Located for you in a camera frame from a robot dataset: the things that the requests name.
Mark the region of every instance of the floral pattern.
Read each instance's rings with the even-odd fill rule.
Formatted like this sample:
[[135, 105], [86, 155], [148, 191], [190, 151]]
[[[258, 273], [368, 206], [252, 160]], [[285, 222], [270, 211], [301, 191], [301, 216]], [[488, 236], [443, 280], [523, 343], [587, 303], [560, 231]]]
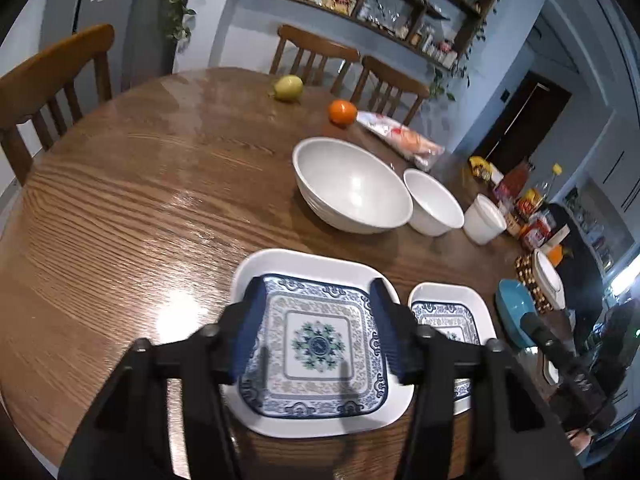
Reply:
[[[428, 324], [438, 329], [449, 339], [465, 343], [480, 344], [478, 329], [471, 311], [459, 303], [433, 303], [414, 301], [411, 310], [420, 324]], [[454, 400], [464, 399], [471, 394], [469, 379], [456, 379]]]
[[342, 334], [336, 332], [332, 325], [320, 321], [306, 322], [294, 334], [296, 338], [291, 346], [296, 351], [296, 359], [302, 361], [308, 370], [320, 373], [334, 370], [343, 359], [342, 352], [346, 347]]
[[357, 288], [267, 274], [267, 307], [238, 383], [273, 418], [365, 415], [386, 401], [386, 364], [369, 295]]

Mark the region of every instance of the tangerine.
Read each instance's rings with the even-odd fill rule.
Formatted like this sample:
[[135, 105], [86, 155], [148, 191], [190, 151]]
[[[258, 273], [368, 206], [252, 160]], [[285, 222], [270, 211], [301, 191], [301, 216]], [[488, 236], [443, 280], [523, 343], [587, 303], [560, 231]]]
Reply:
[[337, 126], [349, 126], [357, 116], [358, 109], [348, 101], [338, 99], [329, 105], [329, 120]]

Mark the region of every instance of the small white bowl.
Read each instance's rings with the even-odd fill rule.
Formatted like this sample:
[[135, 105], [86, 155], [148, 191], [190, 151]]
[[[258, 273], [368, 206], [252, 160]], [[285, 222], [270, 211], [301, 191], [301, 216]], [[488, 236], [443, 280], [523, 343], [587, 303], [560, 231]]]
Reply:
[[300, 193], [323, 221], [372, 234], [406, 224], [414, 210], [400, 178], [371, 153], [343, 140], [312, 137], [293, 150]]
[[463, 228], [476, 244], [485, 245], [507, 228], [507, 222], [494, 203], [479, 194], [466, 210]]
[[411, 227], [427, 236], [440, 236], [462, 227], [465, 215], [446, 187], [418, 170], [406, 170], [403, 177], [414, 199], [414, 214], [409, 220]]

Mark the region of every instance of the food container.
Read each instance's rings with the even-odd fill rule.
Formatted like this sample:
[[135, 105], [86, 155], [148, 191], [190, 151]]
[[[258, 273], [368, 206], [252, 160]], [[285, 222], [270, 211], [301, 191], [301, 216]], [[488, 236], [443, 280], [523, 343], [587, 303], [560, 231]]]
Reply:
[[507, 228], [500, 210], [484, 195], [479, 194], [465, 213], [463, 229], [478, 245], [485, 245]]

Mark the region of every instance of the blue and white plate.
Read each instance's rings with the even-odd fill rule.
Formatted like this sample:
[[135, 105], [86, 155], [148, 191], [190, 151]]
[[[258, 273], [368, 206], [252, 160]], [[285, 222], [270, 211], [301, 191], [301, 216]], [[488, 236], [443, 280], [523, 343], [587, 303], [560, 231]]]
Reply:
[[[281, 438], [381, 428], [399, 418], [413, 388], [389, 373], [370, 313], [370, 267], [285, 250], [252, 254], [236, 270], [232, 302], [263, 276], [267, 306], [229, 408], [258, 433]], [[398, 296], [385, 280], [392, 298]]]
[[[468, 286], [421, 283], [409, 295], [409, 306], [420, 324], [428, 324], [449, 339], [484, 344], [495, 337], [489, 310], [480, 295]], [[454, 412], [471, 406], [471, 381], [456, 379]]]

